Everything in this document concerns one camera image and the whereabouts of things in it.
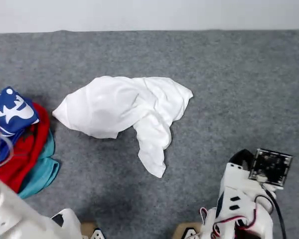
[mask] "crumpled white shirt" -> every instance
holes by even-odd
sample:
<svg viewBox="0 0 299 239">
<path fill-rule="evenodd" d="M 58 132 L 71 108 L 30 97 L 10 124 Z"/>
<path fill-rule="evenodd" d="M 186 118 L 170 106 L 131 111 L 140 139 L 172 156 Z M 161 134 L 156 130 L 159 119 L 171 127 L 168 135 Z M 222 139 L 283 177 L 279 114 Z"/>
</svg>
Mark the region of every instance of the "crumpled white shirt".
<svg viewBox="0 0 299 239">
<path fill-rule="evenodd" d="M 52 114 L 66 127 L 95 138 L 116 138 L 133 126 L 141 162 L 161 178 L 169 127 L 183 116 L 192 97 L 191 90 L 170 78 L 102 76 L 68 94 Z"/>
</svg>

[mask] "pile of clothes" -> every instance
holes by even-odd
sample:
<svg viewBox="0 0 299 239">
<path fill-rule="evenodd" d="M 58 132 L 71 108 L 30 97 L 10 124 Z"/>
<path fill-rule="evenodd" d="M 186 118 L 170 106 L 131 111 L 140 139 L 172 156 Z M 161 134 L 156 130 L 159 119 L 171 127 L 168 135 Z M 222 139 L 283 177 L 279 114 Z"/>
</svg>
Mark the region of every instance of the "pile of clothes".
<svg viewBox="0 0 299 239">
<path fill-rule="evenodd" d="M 51 158 L 54 139 L 49 129 L 47 111 L 39 104 L 22 97 L 13 88 L 0 93 L 0 132 L 13 143 L 9 147 L 0 140 L 0 180 L 22 198 L 49 186 L 56 177 L 59 163 Z"/>
</svg>

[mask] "white wall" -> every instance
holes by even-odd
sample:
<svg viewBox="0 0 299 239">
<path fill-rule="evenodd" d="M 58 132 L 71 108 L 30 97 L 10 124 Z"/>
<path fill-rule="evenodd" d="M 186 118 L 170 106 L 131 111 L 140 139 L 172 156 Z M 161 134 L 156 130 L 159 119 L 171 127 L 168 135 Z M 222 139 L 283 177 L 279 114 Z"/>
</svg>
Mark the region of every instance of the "white wall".
<svg viewBox="0 0 299 239">
<path fill-rule="evenodd" d="M 299 29 L 299 0 L 0 0 L 0 33 L 205 29 Z"/>
</svg>

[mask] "teal cloth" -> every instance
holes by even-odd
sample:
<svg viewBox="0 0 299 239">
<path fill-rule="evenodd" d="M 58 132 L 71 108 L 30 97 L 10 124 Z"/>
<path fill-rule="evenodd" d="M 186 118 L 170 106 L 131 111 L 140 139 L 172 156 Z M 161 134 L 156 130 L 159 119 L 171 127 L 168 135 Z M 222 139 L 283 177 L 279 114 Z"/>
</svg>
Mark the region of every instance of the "teal cloth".
<svg viewBox="0 0 299 239">
<path fill-rule="evenodd" d="M 51 131 L 49 130 L 48 139 L 38 157 L 37 163 L 22 182 L 20 192 L 18 194 L 21 198 L 24 199 L 30 197 L 53 182 L 60 167 L 57 161 L 50 158 L 53 154 L 54 139 Z"/>
</svg>

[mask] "carpet floor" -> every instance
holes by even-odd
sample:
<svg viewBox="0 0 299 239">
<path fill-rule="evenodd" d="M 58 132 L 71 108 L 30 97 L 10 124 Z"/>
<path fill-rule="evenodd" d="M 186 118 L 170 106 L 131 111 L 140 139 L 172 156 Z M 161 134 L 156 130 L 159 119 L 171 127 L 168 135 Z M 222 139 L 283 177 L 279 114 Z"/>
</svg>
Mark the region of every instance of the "carpet floor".
<svg viewBox="0 0 299 239">
<path fill-rule="evenodd" d="M 132 128 L 95 139 L 52 117 L 68 93 L 103 75 L 170 77 L 193 91 L 171 127 L 162 179 L 138 159 Z M 299 31 L 0 34 L 0 90 L 6 86 L 50 113 L 62 166 L 26 200 L 41 214 L 72 208 L 108 239 L 169 239 L 177 224 L 200 220 L 200 207 L 216 206 L 235 152 L 263 147 L 295 155 L 278 202 L 287 235 L 299 238 Z"/>
</svg>

